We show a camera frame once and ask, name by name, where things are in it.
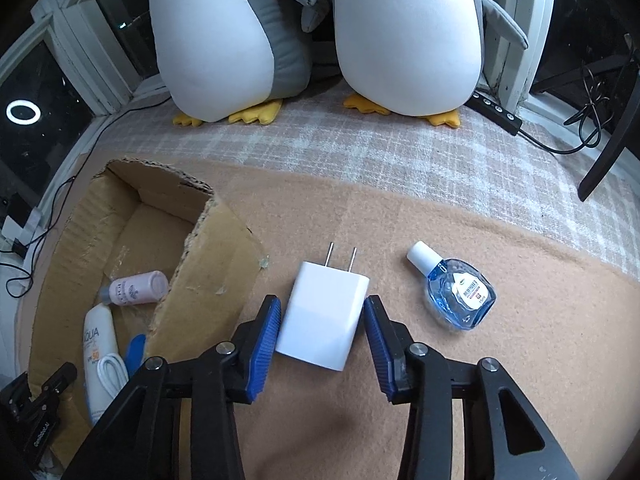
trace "chair leg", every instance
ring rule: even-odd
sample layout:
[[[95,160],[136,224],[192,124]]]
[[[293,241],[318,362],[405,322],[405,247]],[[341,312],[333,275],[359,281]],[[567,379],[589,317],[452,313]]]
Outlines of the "chair leg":
[[[578,198],[584,202],[613,166],[613,163],[625,149],[629,135],[640,135],[640,72],[636,75],[636,84],[625,111],[616,125],[609,142],[578,186]]]

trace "cardboard flap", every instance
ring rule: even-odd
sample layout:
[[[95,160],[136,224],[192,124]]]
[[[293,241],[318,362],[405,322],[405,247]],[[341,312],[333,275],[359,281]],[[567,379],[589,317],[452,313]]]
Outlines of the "cardboard flap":
[[[192,223],[139,203],[105,263],[105,285],[116,278],[151,270],[160,270],[170,280],[192,230]],[[146,334],[156,306],[154,302],[111,307],[121,355],[134,336]]]
[[[113,174],[94,178],[60,236],[38,298],[29,359],[31,391],[39,394],[42,383],[66,361],[78,368],[78,379],[63,394],[58,408],[61,422],[56,445],[66,456],[73,456],[88,433],[82,369],[84,315],[94,306],[111,248],[138,203],[137,193]]]
[[[145,356],[191,359],[231,337],[263,258],[262,247],[231,209],[207,203],[185,244],[171,293],[156,309]]]
[[[163,164],[126,158],[107,168],[135,188],[142,202],[192,224],[214,194],[207,184]]]

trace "bottle label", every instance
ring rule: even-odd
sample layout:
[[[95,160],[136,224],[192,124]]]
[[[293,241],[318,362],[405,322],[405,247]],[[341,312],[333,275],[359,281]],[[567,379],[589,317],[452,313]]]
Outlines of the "bottle label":
[[[119,306],[135,304],[140,294],[134,280],[127,280],[126,278],[118,280],[114,289],[114,295],[117,301],[113,301],[113,298],[111,298],[111,300]]]
[[[478,310],[489,297],[486,285],[468,272],[454,272],[451,291],[471,310]]]
[[[100,360],[99,337],[97,326],[84,331],[84,358],[88,364],[93,365]]]

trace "plaid blanket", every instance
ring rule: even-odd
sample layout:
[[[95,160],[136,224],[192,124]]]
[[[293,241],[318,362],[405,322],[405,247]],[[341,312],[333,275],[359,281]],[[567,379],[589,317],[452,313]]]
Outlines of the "plaid blanket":
[[[585,155],[545,153],[466,107],[457,130],[397,114],[362,115],[342,107],[350,92],[343,80],[316,84],[287,100],[268,126],[173,126],[178,110],[169,101],[127,114],[97,149],[308,173],[460,206],[587,251],[640,280],[640,198],[609,173],[581,203],[577,184],[593,163]],[[525,126],[549,145],[568,147],[536,124]]]

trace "white charging cable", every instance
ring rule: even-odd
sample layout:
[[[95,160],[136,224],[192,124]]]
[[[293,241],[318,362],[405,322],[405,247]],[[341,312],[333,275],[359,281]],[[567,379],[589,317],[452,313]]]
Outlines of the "white charging cable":
[[[112,399],[120,393],[129,380],[127,367],[116,353],[107,354],[98,361],[98,379]]]

